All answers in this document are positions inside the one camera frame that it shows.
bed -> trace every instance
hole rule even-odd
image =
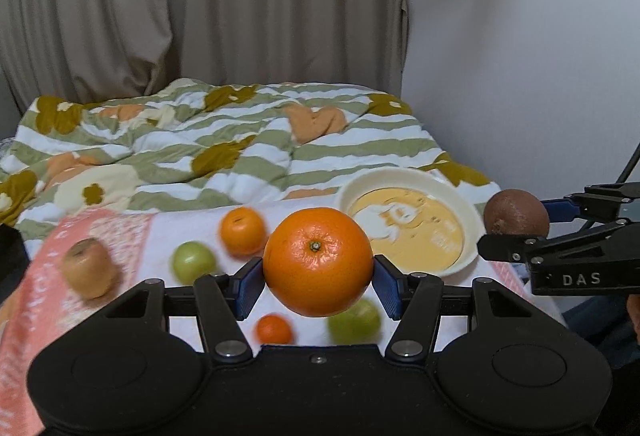
[[[169,212],[331,194],[380,166],[429,171],[480,211],[498,191],[387,93],[179,79],[100,104],[36,99],[0,161],[0,222],[34,255],[62,217],[87,208]]]
[[[290,212],[332,206],[355,175],[381,166],[418,168],[454,186],[482,212],[498,186],[453,161],[401,100],[361,86],[211,86],[179,79],[153,96],[80,105],[41,96],[0,161],[0,221],[17,228],[32,259],[20,288],[0,308],[11,320],[0,341],[0,434],[42,428],[25,387],[37,352],[97,311],[68,290],[58,271],[76,241],[99,238],[122,270],[114,296],[161,277],[178,286],[168,254],[184,241],[207,243],[227,273],[243,261],[224,253],[221,217],[252,204],[274,228]],[[469,286],[493,277],[528,295],[510,265],[478,260],[446,279]],[[369,288],[366,295],[377,301]],[[540,304],[547,311],[551,304]],[[254,352],[261,314],[291,315],[266,289],[241,323]],[[291,317],[302,345],[327,345],[323,319]],[[395,330],[385,319],[383,348]],[[171,333],[199,350],[193,319]],[[437,349],[466,332],[466,318],[443,319]]]

apple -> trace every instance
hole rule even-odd
[[[171,267],[181,284],[191,286],[197,278],[215,272],[218,265],[209,247],[201,242],[187,241],[175,249]]]
[[[119,272],[109,251],[95,238],[76,242],[63,256],[60,270],[69,288],[86,300],[105,295]]]
[[[382,319],[370,299],[360,299],[348,310],[328,317],[327,327],[335,344],[364,344],[375,342],[380,334]]]

blue gripper pad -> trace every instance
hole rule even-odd
[[[542,204],[545,206],[546,213],[549,214],[551,223],[572,222],[580,215],[580,207],[567,199],[546,200]]]
[[[232,290],[236,295],[236,320],[244,320],[251,313],[255,302],[264,289],[264,275],[262,274],[262,259],[254,257],[232,277],[232,285],[238,288]]]
[[[371,282],[389,318],[399,321],[402,317],[402,300],[398,289],[398,278],[404,275],[384,256],[373,258],[373,278]]]

kiwi fruit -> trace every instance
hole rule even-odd
[[[489,234],[542,236],[549,233],[549,214],[533,194],[519,189],[498,192],[484,208],[484,228]]]

black cable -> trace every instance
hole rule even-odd
[[[640,143],[638,143],[638,146],[636,147],[634,153],[631,155],[631,158],[629,158],[629,161],[626,162],[625,168],[622,169],[622,172],[620,173],[620,176],[618,176],[616,183],[624,183],[629,178],[629,176],[631,176],[631,173],[636,168],[636,165],[638,165],[638,161],[640,161]],[[594,223],[594,221],[589,220],[580,227],[580,230],[591,228]]]

